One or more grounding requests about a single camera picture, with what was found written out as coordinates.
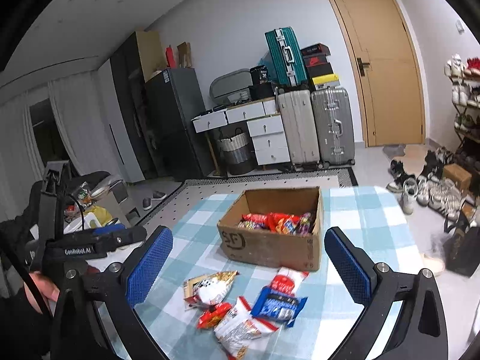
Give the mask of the person's left hand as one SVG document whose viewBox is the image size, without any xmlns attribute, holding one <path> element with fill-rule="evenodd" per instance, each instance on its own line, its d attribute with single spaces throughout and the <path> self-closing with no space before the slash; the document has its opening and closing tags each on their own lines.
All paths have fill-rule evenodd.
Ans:
<svg viewBox="0 0 480 360">
<path fill-rule="evenodd" d="M 39 271 L 30 272 L 29 276 L 41 294 L 47 309 L 51 311 L 51 306 L 55 305 L 59 299 L 58 287 L 49 278 L 43 276 Z M 38 305 L 37 300 L 33 296 L 32 291 L 26 285 L 26 283 L 24 283 L 24 291 L 29 304 L 35 309 L 35 311 L 41 314 L 41 307 Z"/>
</svg>

